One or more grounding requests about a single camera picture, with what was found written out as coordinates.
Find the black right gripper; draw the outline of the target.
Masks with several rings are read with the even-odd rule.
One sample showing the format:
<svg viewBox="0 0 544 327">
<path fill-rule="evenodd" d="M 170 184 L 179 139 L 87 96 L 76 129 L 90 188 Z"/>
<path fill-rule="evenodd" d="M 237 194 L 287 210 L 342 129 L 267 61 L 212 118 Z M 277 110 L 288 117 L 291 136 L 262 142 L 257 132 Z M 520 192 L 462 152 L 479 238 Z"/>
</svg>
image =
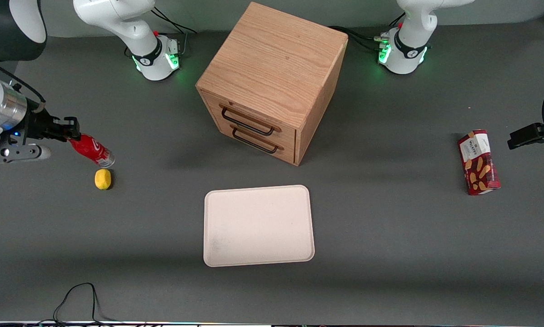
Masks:
<svg viewBox="0 0 544 327">
<path fill-rule="evenodd" d="M 62 119 L 52 116 L 46 109 L 33 112 L 29 109 L 24 119 L 24 139 L 55 139 L 60 142 L 80 141 L 80 132 L 63 132 L 64 129 L 79 130 L 80 124 L 76 117 Z"/>
</svg>

